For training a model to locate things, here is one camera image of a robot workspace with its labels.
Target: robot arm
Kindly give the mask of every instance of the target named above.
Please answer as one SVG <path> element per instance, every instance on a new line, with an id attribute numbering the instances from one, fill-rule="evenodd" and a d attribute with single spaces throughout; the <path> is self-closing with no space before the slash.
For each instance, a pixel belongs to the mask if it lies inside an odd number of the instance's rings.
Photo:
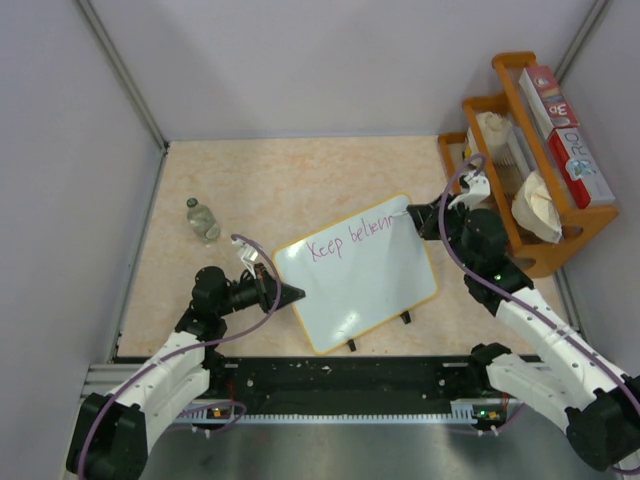
<path id="1" fill-rule="evenodd" d="M 484 175 L 470 173 L 461 184 L 468 191 L 449 196 L 445 205 L 445 231 L 453 251 L 473 273 L 551 321 L 550 325 L 541 321 L 516 300 L 507 300 L 465 275 L 469 293 L 496 319 L 525 338 L 549 368 L 538 370 L 499 344 L 479 345 L 470 359 L 481 372 L 484 387 L 519 398 L 551 420 L 594 469 L 615 465 L 640 449 L 640 418 L 620 387 L 623 384 L 640 399 L 640 377 L 629 377 L 595 352 L 553 312 L 531 279 L 507 257 L 508 237 L 500 216 L 492 210 L 472 209 L 489 195 Z M 440 202 L 437 199 L 407 207 L 424 240 L 441 240 Z M 600 365 L 590 361 L 585 352 L 597 357 L 595 362 Z"/>
<path id="2" fill-rule="evenodd" d="M 230 281 L 218 267 L 206 267 L 196 275 L 192 301 L 166 343 L 149 359 L 155 368 L 132 384 L 116 400 L 100 422 L 89 447 L 84 471 L 88 480 L 136 480 L 142 474 L 154 444 L 195 398 L 215 382 L 215 347 L 192 348 L 176 354 L 167 361 L 161 359 L 185 347 L 220 339 L 227 325 L 222 318 L 252 305 L 260 305 L 264 312 L 272 308 L 276 283 L 260 263 L 253 265 L 246 249 L 240 251 L 243 263 L 251 262 L 240 281 Z M 305 292 L 282 284 L 282 308 L 300 298 Z M 78 473 L 80 452 L 88 432 L 109 398 L 122 385 L 107 395 L 91 394 L 80 407 L 76 428 L 71 440 L 66 467 Z"/>

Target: cardboard box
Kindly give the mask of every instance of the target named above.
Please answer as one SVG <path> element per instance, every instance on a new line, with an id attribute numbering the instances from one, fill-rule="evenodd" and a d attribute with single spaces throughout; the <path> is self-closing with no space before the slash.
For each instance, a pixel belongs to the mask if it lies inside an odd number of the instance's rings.
<path id="1" fill-rule="evenodd" d="M 580 125 L 549 67 L 524 68 L 519 83 L 544 140 L 548 140 L 556 128 Z"/>
<path id="2" fill-rule="evenodd" d="M 615 201 L 577 128 L 554 130 L 548 145 L 578 208 L 609 205 Z"/>

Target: whiteboard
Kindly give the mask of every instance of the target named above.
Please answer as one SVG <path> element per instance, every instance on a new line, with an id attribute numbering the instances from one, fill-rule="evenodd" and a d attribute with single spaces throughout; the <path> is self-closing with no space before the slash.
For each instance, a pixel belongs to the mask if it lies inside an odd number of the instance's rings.
<path id="1" fill-rule="evenodd" d="M 426 243 L 398 194 L 276 250 L 282 281 L 306 292 L 293 304 L 318 354 L 425 302 L 438 287 Z"/>

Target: glass bottle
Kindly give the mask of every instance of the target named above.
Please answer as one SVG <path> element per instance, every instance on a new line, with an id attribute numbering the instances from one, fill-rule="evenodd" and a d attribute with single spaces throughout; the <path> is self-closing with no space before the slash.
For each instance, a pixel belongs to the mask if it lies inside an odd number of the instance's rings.
<path id="1" fill-rule="evenodd" d="M 220 236 L 220 225 L 216 221 L 211 209 L 198 203 L 195 198 L 187 200 L 187 220 L 196 235 L 205 242 L 213 242 Z"/>

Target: red box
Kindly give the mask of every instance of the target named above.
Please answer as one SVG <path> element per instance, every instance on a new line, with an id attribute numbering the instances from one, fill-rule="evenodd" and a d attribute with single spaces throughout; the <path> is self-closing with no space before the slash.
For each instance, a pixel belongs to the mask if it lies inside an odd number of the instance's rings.
<path id="1" fill-rule="evenodd" d="M 558 128 L 549 150 L 578 208 L 609 205 L 615 197 L 577 128 Z"/>

